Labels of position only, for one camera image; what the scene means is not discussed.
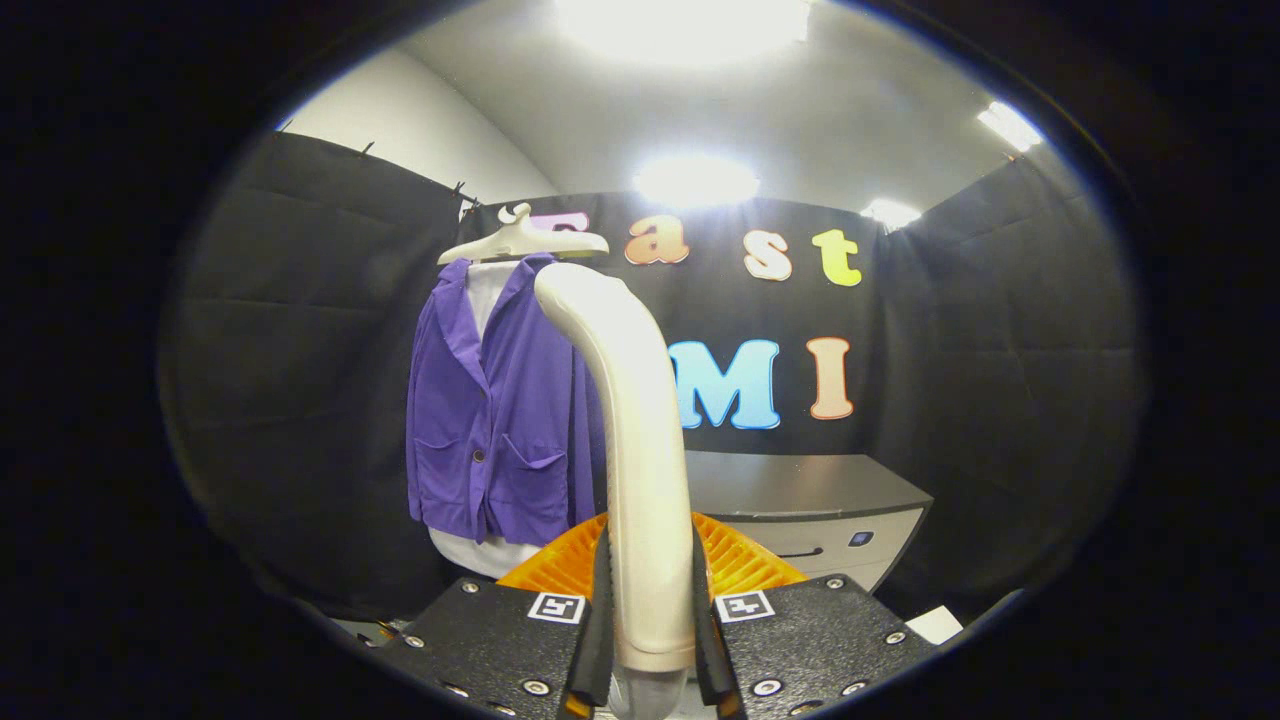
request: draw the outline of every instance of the blue letter m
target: blue letter m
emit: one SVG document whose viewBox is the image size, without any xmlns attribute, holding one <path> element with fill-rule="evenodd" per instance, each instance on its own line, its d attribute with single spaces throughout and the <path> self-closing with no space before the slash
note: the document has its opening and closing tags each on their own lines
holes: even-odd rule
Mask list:
<svg viewBox="0 0 1280 720">
<path fill-rule="evenodd" d="M 735 428 L 767 430 L 778 427 L 782 419 L 773 411 L 773 357 L 778 354 L 778 343 L 769 340 L 744 342 L 723 374 L 701 342 L 677 342 L 667 351 L 676 363 L 681 425 L 696 428 L 703 424 L 694 406 L 696 396 L 703 401 L 707 419 L 717 428 L 728 415 L 735 397 L 737 413 L 730 419 Z"/>
</svg>

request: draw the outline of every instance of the gray cabinet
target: gray cabinet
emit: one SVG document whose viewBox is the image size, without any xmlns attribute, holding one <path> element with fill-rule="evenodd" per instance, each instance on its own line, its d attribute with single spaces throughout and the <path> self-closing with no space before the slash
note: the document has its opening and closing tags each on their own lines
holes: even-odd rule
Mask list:
<svg viewBox="0 0 1280 720">
<path fill-rule="evenodd" d="M 741 530 L 814 577 L 874 591 L 933 498 L 865 455 L 687 451 L 692 509 Z"/>
</svg>

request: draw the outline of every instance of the clothes hanger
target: clothes hanger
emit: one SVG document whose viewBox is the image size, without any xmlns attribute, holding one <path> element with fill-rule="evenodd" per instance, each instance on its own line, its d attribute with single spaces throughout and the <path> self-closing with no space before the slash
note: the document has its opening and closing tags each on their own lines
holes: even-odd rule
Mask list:
<svg viewBox="0 0 1280 720">
<path fill-rule="evenodd" d="M 529 219 L 529 202 L 516 205 L 513 213 L 507 208 L 498 210 L 503 227 L 489 237 L 451 247 L 436 260 L 448 265 L 458 258 L 471 261 L 517 259 L 534 252 L 550 252 L 558 258 L 588 258 L 608 255 L 609 243 L 603 237 L 577 231 L 548 231 L 534 227 Z"/>
</svg>

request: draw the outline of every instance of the shirt pocket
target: shirt pocket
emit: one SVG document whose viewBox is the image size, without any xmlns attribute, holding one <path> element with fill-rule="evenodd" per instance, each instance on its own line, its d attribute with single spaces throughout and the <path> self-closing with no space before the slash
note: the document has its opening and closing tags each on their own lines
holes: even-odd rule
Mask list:
<svg viewBox="0 0 1280 720">
<path fill-rule="evenodd" d="M 539 524 L 563 524 L 568 518 L 568 457 L 541 445 L 517 445 L 502 434 L 502 457 L 493 497 L 513 505 Z"/>
<path fill-rule="evenodd" d="M 462 438 L 425 441 L 413 438 L 417 460 L 417 487 L 428 497 L 443 502 L 466 502 L 468 475 L 458 470 L 457 445 Z"/>
</svg>

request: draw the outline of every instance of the white undershirt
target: white undershirt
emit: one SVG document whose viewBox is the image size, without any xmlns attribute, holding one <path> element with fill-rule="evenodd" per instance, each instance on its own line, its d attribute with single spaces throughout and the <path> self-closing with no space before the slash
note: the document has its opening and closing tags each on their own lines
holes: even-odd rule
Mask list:
<svg viewBox="0 0 1280 720">
<path fill-rule="evenodd" d="M 489 315 L 493 314 L 493 306 L 498 304 L 498 296 L 507 287 L 507 279 L 518 264 L 518 261 L 472 263 L 467 268 L 467 300 L 471 302 L 477 337 L 484 338 L 484 328 L 489 323 Z M 476 544 L 471 538 L 435 528 L 428 529 L 440 555 L 451 562 L 490 578 L 502 578 L 541 550 L 536 544 L 508 543 L 495 536 L 486 536 L 483 543 Z"/>
</svg>

